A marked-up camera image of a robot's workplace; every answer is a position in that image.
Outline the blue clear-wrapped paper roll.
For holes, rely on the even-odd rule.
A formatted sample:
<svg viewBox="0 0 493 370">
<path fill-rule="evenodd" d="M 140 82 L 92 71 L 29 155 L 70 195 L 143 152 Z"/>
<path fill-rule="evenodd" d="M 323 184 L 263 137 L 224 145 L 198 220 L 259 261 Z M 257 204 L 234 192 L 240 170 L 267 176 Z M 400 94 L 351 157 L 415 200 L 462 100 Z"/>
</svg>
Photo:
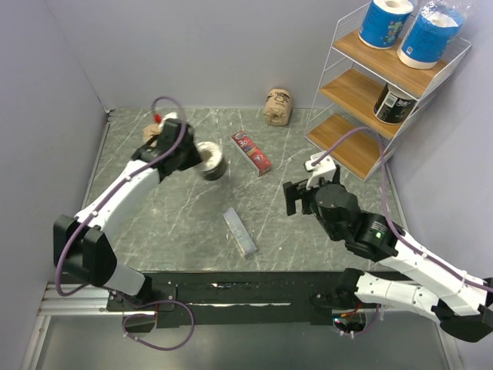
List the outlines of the blue clear-wrapped paper roll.
<svg viewBox="0 0 493 370">
<path fill-rule="evenodd" d="M 477 5 L 478 1 L 426 1 L 398 47 L 397 57 L 412 69 L 432 69 Z"/>
</svg>

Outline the black paper roll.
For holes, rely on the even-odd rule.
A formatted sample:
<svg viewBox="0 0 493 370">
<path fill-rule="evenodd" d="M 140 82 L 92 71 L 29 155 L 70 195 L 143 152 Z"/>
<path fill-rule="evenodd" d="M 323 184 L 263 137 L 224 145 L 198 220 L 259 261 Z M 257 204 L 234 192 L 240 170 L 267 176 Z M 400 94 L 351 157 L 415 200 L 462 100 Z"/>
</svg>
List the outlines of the black paper roll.
<svg viewBox="0 0 493 370">
<path fill-rule="evenodd" d="M 374 105 L 374 115 L 383 123 L 401 124 L 411 114 L 416 103 L 416 99 L 387 83 Z"/>
</svg>

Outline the brown paper roll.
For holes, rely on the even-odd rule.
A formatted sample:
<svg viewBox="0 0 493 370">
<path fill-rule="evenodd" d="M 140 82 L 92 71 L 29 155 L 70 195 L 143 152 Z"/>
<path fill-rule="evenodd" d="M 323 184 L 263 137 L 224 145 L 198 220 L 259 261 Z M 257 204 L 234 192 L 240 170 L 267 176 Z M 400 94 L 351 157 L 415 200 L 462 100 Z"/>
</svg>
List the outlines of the brown paper roll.
<svg viewBox="0 0 493 370">
<path fill-rule="evenodd" d="M 162 126 L 152 123 L 143 129 L 143 142 L 151 147 L 157 146 L 157 137 L 162 132 Z"/>
</svg>

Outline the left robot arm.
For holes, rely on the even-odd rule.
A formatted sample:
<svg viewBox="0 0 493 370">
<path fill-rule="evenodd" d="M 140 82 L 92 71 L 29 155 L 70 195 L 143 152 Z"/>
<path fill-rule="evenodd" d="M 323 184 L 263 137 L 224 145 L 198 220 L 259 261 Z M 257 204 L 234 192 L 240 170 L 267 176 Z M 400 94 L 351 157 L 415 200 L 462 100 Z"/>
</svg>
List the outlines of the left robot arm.
<svg viewBox="0 0 493 370">
<path fill-rule="evenodd" d="M 75 216 L 60 216 L 53 225 L 53 260 L 57 293 L 62 274 L 78 278 L 84 286 L 107 288 L 125 295 L 136 310 L 153 299 L 152 279 L 118 262 L 109 241 L 119 223 L 143 196 L 176 171 L 201 163 L 193 128 L 177 113 L 156 116 L 159 134 L 132 155 L 117 179 Z"/>
</svg>

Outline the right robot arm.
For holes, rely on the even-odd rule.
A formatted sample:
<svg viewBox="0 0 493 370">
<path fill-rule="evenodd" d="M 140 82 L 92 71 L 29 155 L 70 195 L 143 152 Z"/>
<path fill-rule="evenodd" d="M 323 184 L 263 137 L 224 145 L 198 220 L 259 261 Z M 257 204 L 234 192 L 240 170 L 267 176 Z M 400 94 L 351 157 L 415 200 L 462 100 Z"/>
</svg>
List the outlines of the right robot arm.
<svg viewBox="0 0 493 370">
<path fill-rule="evenodd" d="M 390 281 L 358 269 L 344 270 L 335 298 L 345 307 L 360 301 L 414 312 L 466 342 L 492 333 L 492 279 L 473 277 L 419 245 L 400 226 L 380 214 L 362 210 L 357 197 L 340 183 L 336 166 L 316 183 L 306 179 L 283 184 L 287 215 L 314 215 L 328 237 L 362 257 L 410 278 Z"/>
</svg>

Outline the blue printed paper roll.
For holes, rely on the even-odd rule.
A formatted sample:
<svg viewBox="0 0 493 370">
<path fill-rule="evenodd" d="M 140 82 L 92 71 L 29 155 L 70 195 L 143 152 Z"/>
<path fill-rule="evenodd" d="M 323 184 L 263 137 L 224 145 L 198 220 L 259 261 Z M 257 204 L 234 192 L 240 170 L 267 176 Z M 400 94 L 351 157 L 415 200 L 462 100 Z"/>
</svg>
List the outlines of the blue printed paper roll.
<svg viewBox="0 0 493 370">
<path fill-rule="evenodd" d="M 415 6 L 416 1 L 408 0 L 371 1 L 358 33 L 359 39 L 374 49 L 390 49 Z"/>
</svg>

